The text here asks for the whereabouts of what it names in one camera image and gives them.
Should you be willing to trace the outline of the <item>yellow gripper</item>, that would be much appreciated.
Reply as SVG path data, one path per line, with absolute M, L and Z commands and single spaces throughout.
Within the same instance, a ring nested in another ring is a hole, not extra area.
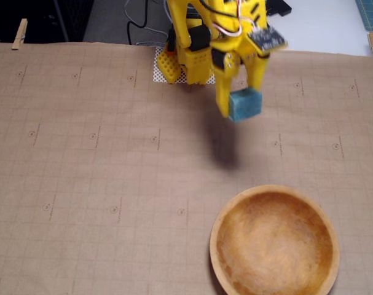
M 268 31 L 269 26 L 260 25 L 257 20 L 234 20 L 234 29 L 214 22 L 219 37 L 211 42 L 211 58 L 216 74 L 216 104 L 221 115 L 229 116 L 231 82 L 238 74 L 238 67 L 244 65 L 248 87 L 260 90 L 269 52 L 260 49 L 252 40 L 259 33 Z

